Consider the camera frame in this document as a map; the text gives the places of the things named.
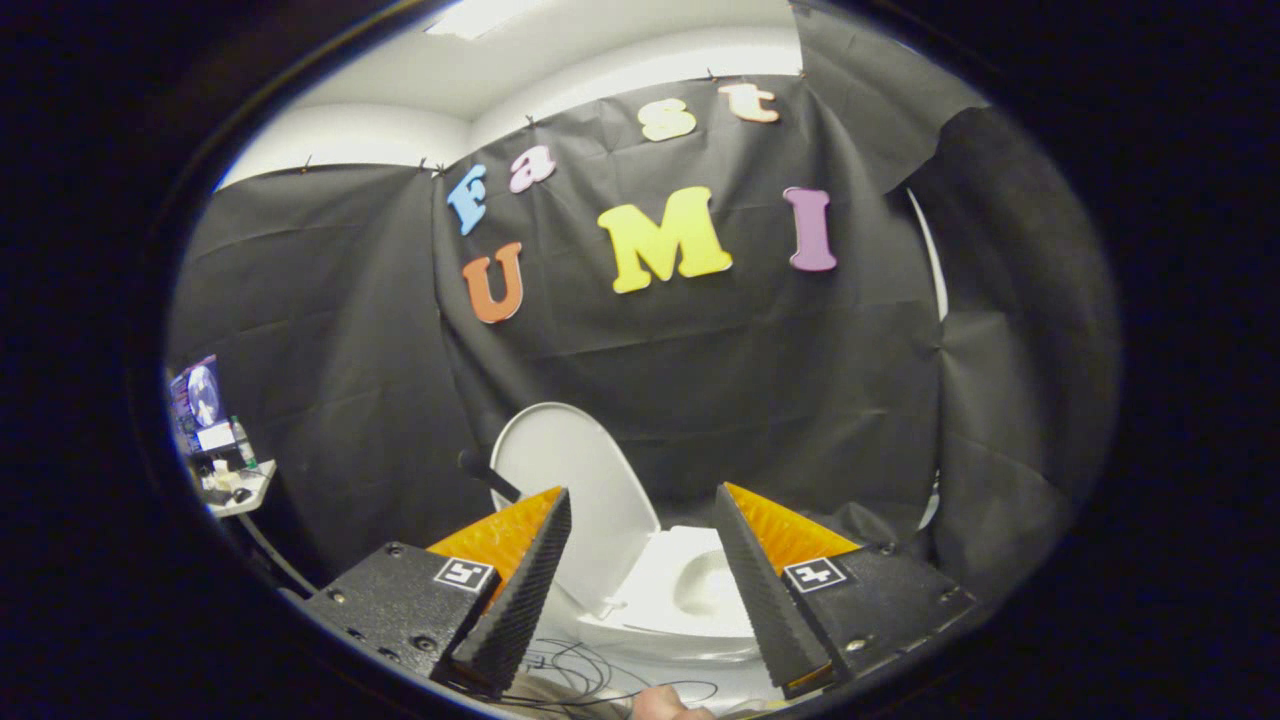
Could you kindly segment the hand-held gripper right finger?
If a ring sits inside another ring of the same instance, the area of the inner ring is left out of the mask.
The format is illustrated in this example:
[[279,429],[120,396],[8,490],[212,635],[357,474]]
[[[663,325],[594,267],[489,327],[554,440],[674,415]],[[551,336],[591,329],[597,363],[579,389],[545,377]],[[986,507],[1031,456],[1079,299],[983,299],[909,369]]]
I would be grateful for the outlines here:
[[740,486],[718,487],[714,528],[768,676],[788,700],[869,691],[979,616],[978,598],[933,565]]

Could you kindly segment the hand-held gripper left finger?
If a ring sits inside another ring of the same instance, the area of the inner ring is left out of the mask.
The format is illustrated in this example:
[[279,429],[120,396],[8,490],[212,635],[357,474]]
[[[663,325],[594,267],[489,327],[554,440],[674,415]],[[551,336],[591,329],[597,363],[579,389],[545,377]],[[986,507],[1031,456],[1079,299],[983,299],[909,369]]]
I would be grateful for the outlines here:
[[571,528],[570,492],[545,489],[428,548],[392,541],[300,606],[367,655],[497,698],[532,639]]

